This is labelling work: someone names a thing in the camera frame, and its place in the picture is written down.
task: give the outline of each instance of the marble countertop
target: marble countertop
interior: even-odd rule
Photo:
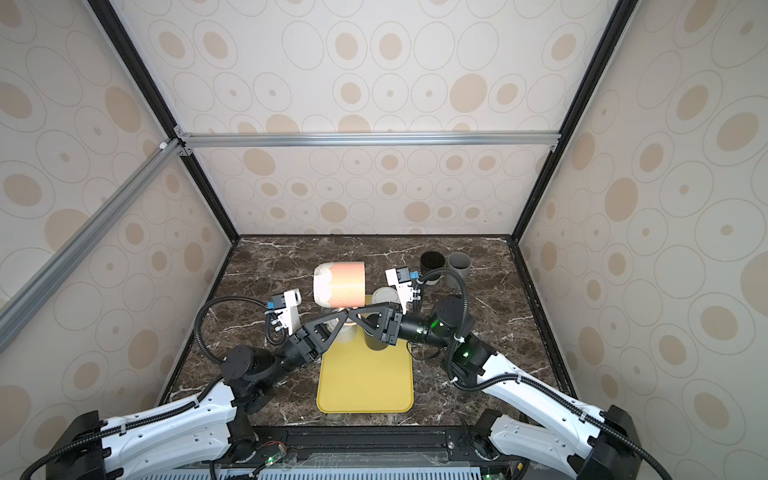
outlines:
[[[512,362],[550,386],[558,387],[509,248],[502,237],[244,237],[227,266],[216,296],[244,295],[267,301],[272,295],[300,289],[304,320],[324,313],[313,302],[313,271],[329,261],[366,263],[366,290],[386,286],[384,270],[407,265],[419,268],[427,250],[444,255],[454,251],[472,258],[467,281],[475,335],[493,345]],[[444,282],[425,292],[422,311],[453,293]],[[239,344],[272,349],[264,340],[264,315],[249,303],[220,303],[208,314],[204,338],[219,356]],[[423,356],[429,347],[414,347]],[[440,360],[413,362],[413,407],[404,413],[325,414],[316,406],[320,363],[295,372],[276,385],[277,397],[250,417],[254,425],[459,425],[472,424],[486,408],[517,418],[509,405],[482,392],[462,392],[447,384]],[[171,400],[200,391],[218,374],[193,346]]]

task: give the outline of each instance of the black cup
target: black cup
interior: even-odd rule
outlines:
[[[419,262],[421,263],[421,274],[424,275],[430,270],[443,268],[445,266],[445,257],[440,252],[429,251],[422,253]],[[427,285],[435,285],[438,281],[440,281],[439,276],[437,278],[430,279],[425,283]]]

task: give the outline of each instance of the yellow tray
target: yellow tray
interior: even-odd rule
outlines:
[[[334,342],[323,355],[317,408],[325,413],[395,413],[413,406],[413,369],[406,342],[371,350],[355,325],[355,337]]]

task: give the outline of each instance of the wall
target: wall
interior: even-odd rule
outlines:
[[[165,135],[91,16],[0,5],[0,308]]]
[[[229,241],[173,160],[0,354],[0,478],[77,415],[154,406]]]
[[[767,45],[766,2],[645,2],[522,240],[579,395],[678,480],[768,468]]]
[[[248,233],[509,233],[547,145],[197,149]]]
[[[557,130],[615,0],[120,0],[190,132]]]

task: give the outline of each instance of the orange and white canister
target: orange and white canister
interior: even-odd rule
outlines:
[[[318,265],[314,278],[315,303],[326,308],[356,308],[366,304],[364,262]]]

